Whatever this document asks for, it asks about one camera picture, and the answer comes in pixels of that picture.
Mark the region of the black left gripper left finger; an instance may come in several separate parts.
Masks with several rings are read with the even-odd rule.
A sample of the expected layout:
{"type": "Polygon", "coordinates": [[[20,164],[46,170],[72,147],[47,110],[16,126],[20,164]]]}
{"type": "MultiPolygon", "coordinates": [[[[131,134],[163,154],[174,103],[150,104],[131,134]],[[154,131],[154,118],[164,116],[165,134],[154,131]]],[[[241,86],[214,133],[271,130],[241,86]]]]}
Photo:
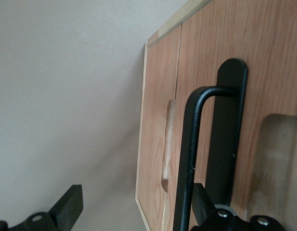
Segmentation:
{"type": "Polygon", "coordinates": [[[83,211],[81,185],[72,185],[48,212],[38,212],[10,231],[70,231],[83,211]]]}

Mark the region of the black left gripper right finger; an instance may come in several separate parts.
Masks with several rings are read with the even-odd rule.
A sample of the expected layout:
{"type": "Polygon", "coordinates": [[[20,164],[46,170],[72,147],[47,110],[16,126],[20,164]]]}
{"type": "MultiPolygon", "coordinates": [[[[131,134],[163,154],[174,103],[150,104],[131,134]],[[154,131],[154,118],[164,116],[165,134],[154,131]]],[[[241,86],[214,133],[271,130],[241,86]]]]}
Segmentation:
{"type": "Polygon", "coordinates": [[[249,230],[249,223],[242,220],[231,207],[215,205],[201,183],[193,186],[192,210],[198,223],[192,228],[193,231],[249,230]]]}

